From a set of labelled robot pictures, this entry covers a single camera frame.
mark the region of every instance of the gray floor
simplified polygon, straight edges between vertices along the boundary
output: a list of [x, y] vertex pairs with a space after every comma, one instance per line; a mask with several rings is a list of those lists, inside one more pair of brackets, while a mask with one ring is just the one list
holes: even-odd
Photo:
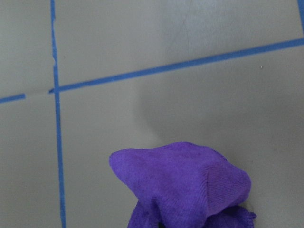
[[[303, 37], [296, 0], [56, 1], [60, 85]], [[0, 227], [59, 228], [49, 1], [0, 2]], [[206, 145], [248, 172], [256, 228], [304, 227], [304, 46], [65, 91], [68, 228], [125, 228], [122, 148]]]

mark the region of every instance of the painter's tape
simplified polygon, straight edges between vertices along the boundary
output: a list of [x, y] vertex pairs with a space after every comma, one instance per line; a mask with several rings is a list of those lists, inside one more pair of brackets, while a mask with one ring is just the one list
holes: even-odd
[[54, 58], [53, 74], [54, 74], [54, 92], [55, 92], [55, 110], [56, 110], [56, 133], [57, 133], [57, 158], [58, 158], [58, 178], [59, 178], [59, 197], [60, 197], [60, 218], [62, 228], [67, 227], [66, 223], [66, 207], [65, 207], [65, 188], [64, 188], [64, 171], [62, 158], [62, 138], [61, 138], [61, 121], [60, 121], [60, 94], [59, 74], [57, 62], [57, 47], [55, 38], [55, 0], [50, 0], [51, 5], [51, 30], [52, 30], [52, 51]]
[[302, 29], [304, 34], [304, 0], [298, 0]]
[[256, 54], [261, 54], [261, 53], [265, 53], [265, 52], [281, 50], [281, 49], [285, 49], [285, 48], [297, 47], [297, 46], [301, 46], [301, 45], [304, 45], [304, 38], [294, 39], [294, 40], [270, 44], [270, 45], [264, 45], [264, 46], [260, 46], [260, 47], [253, 47], [253, 48], [244, 49], [241, 51], [234, 51], [234, 52], [229, 52], [229, 53], [210, 56], [210, 57], [198, 58], [195, 60], [190, 60], [190, 61], [185, 61], [185, 62], [180, 62], [180, 63], [175, 63], [175, 64], [148, 68], [148, 69], [144, 69], [144, 70], [119, 74], [119, 75], [110, 76], [110, 77], [98, 78], [98, 79], [91, 80], [91, 81], [63, 85], [63, 86], [59, 86], [57, 89], [58, 89], [58, 91], [62, 92], [62, 91], [82, 88], [85, 86], [95, 86], [95, 85], [99, 85], [99, 84], [126, 80], [126, 79], [130, 79], [130, 78], [134, 78], [134, 77], [148, 76], [148, 75], [163, 73], [163, 72], [167, 72], [167, 71], [187, 68], [187, 67], [193, 67], [193, 66], [199, 66], [199, 65], [208, 64], [208, 63], [224, 61], [224, 60], [233, 59], [233, 58], [246, 57], [246, 56], [250, 56], [250, 55], [256, 55]]
[[17, 101], [17, 100], [23, 100], [23, 99], [25, 99], [25, 97], [26, 97], [25, 94], [3, 97], [3, 98], [0, 98], [0, 104]]

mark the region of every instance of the microfiber cloth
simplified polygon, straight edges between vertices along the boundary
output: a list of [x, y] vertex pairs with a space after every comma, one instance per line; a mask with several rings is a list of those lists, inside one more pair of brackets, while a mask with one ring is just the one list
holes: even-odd
[[176, 142], [120, 150], [109, 163], [138, 199], [128, 228], [253, 228], [256, 215], [237, 206], [250, 178], [214, 149]]

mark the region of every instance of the floor tile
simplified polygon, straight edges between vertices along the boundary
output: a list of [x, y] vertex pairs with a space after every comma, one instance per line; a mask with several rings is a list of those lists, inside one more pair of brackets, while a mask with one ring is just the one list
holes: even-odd
[[136, 204], [109, 155], [177, 141], [247, 171], [256, 228], [304, 222], [304, 47], [61, 94], [67, 222], [124, 228]]
[[60, 84], [302, 38], [297, 0], [58, 1]]
[[0, 2], [0, 98], [53, 87], [48, 0]]
[[0, 104], [0, 227], [59, 228], [54, 99]]

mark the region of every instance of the blue tape line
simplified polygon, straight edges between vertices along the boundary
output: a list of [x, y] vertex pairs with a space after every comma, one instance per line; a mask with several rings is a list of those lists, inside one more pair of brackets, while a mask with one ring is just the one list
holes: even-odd
[[66, 207], [65, 207], [65, 188], [64, 188], [64, 171], [62, 156], [62, 137], [61, 137], [61, 121], [60, 121], [60, 93], [59, 93], [59, 74], [57, 64], [57, 47], [55, 39], [55, 0], [50, 0], [51, 5], [51, 29], [52, 29], [52, 50], [54, 58], [53, 74], [54, 74], [54, 93], [55, 93], [55, 109], [56, 109], [56, 133], [57, 133], [57, 159], [58, 159], [58, 178], [59, 178], [59, 197], [60, 197], [60, 218], [62, 228], [67, 227], [66, 223]]
[[304, 34], [304, 0], [298, 0], [298, 5], [299, 5], [301, 22], [302, 22], [303, 34]]
[[129, 79], [129, 78], [134, 78], [134, 77], [148, 76], [148, 75], [153, 75], [153, 74], [157, 74], [157, 73], [162, 73], [162, 72], [167, 72], [167, 71], [172, 71], [172, 70], [177, 70], [177, 69], [182, 69], [182, 68], [187, 68], [187, 67], [199, 66], [199, 65], [203, 65], [203, 64], [214, 63], [214, 62], [224, 61], [224, 60], [233, 59], [233, 58], [240, 58], [240, 57], [270, 52], [270, 51], [276, 51], [276, 50], [281, 50], [281, 49], [285, 49], [285, 48], [292, 48], [292, 47], [301, 46], [301, 45], [304, 45], [304, 38], [265, 45], [265, 46], [260, 46], [260, 47], [253, 47], [253, 48], [249, 48], [249, 49], [245, 49], [245, 50], [241, 50], [241, 51], [234, 51], [234, 52], [230, 52], [230, 53], [226, 53], [226, 54], [220, 54], [220, 55], [215, 55], [215, 56], [210, 56], [210, 57], [203, 57], [203, 58], [199, 58], [199, 59], [195, 59], [195, 60], [190, 60], [190, 61], [185, 61], [185, 62], [180, 62], [180, 63], [175, 63], [175, 64], [169, 64], [169, 65], [165, 65], [165, 66], [158, 66], [158, 67], [134, 71], [134, 72], [130, 72], [130, 73], [119, 74], [119, 75], [105, 77], [105, 78], [99, 78], [99, 79], [95, 79], [95, 80], [91, 80], [91, 81], [64, 85], [64, 86], [58, 87], [58, 90], [60, 92], [67, 91], [67, 90], [73, 90], [73, 89], [78, 89], [78, 88], [82, 88], [85, 86], [94, 86], [94, 85], [110, 83], [110, 82], [125, 80], [125, 79]]
[[8, 97], [0, 98], [0, 104], [17, 101], [17, 100], [23, 100], [23, 99], [25, 99], [25, 97], [26, 97], [25, 94], [19, 94], [19, 95], [15, 95], [15, 96], [8, 96]]

